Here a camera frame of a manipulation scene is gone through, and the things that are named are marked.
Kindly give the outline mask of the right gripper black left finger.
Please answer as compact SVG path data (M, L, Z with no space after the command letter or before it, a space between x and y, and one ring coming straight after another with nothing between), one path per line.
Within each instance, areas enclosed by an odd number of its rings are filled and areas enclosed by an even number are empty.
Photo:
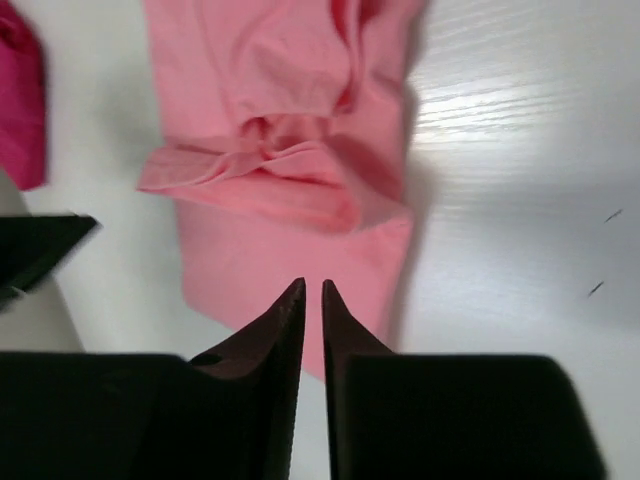
M5 479L285 479L306 285L184 360L5 352Z

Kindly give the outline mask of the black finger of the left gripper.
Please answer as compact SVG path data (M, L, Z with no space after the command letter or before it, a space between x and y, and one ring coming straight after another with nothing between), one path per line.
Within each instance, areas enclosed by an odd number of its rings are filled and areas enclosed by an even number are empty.
M99 226L88 215L2 216L1 299L36 289Z

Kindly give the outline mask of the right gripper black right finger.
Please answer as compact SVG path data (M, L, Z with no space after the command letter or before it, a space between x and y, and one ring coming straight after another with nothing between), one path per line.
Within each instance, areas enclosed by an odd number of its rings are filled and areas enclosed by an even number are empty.
M335 479L603 479L574 385L552 358L400 354L322 291Z

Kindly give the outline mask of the magenta t shirt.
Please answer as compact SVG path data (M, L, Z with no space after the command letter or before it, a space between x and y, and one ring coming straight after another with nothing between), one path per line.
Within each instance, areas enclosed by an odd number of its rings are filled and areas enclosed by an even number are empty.
M28 191L46 182L46 72L39 39L1 3L1 168Z

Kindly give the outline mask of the light pink t shirt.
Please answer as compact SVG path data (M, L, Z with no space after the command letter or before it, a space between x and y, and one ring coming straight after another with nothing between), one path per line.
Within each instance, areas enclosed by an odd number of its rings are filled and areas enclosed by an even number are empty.
M406 62L421 1L148 1L163 145L138 187L175 205L183 294L239 329L307 284L304 369L324 374L321 290L378 338L413 230Z

